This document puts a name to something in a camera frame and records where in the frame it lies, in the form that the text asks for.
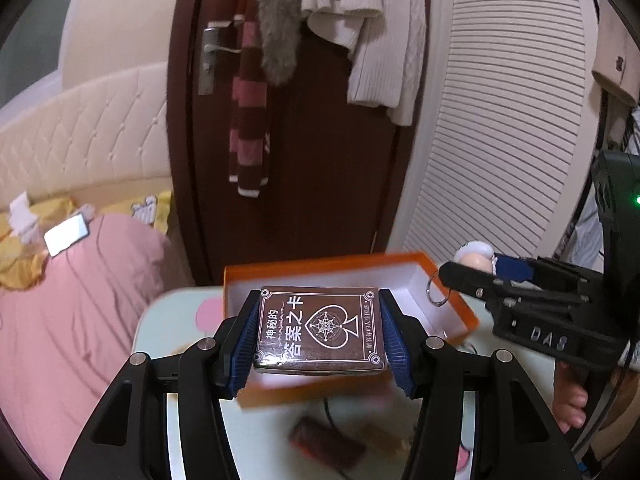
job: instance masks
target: open cardboard box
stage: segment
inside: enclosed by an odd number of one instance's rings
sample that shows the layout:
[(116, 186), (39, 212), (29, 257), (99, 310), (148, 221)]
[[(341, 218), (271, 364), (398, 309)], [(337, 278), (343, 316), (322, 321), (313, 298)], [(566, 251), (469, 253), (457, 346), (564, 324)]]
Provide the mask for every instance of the open cardboard box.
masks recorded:
[[(251, 290), (278, 286), (375, 286), (388, 288), (402, 312), (422, 323), (428, 335), (460, 342), (478, 326), (478, 318), (462, 297), (451, 291), (449, 301), (434, 306), (427, 284), (437, 266), (423, 253), (365, 254), (321, 260), (231, 266), (225, 269), (225, 317), (235, 316)], [(431, 298), (444, 298), (434, 276)], [(325, 396), (371, 391), (390, 380), (390, 371), (370, 376), (300, 376), (252, 370), (238, 395), (242, 407), (299, 402)]]

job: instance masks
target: striped scarf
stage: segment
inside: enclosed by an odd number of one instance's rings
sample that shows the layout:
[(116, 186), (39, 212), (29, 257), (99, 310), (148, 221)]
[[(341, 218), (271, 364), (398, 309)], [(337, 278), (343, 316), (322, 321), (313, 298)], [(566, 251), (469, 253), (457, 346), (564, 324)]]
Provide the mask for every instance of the striped scarf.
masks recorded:
[(268, 180), (270, 151), (258, 0), (213, 0), (210, 26), (232, 24), (238, 28), (241, 53), (231, 95), (229, 182), (238, 183), (240, 195), (256, 198)]

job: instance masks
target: tufted headboard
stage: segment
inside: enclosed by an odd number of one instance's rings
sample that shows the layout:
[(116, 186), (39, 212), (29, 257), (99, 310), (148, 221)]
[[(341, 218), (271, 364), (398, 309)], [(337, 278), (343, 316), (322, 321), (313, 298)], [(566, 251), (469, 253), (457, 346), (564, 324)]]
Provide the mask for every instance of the tufted headboard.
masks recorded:
[(0, 128), (0, 210), (71, 194), (100, 207), (171, 187), (166, 63), (95, 79)]

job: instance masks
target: pink blanket fold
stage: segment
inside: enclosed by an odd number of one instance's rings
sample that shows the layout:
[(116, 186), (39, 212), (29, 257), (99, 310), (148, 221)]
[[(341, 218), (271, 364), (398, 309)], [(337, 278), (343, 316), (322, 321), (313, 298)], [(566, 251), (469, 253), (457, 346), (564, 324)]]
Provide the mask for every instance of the pink blanket fold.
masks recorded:
[(172, 252), (136, 219), (98, 217), (41, 284), (0, 290), (0, 409), (49, 480), (129, 356), (140, 315), (184, 282)]

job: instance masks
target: hand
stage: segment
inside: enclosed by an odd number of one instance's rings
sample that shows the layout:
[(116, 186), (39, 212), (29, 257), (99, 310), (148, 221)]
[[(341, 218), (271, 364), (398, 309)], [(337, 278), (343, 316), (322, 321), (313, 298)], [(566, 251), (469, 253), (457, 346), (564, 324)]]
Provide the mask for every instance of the hand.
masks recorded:
[(582, 410), (587, 405), (587, 392), (578, 384), (574, 371), (563, 362), (556, 361), (554, 373), (554, 402), (551, 406), (560, 431), (581, 428), (586, 420)]

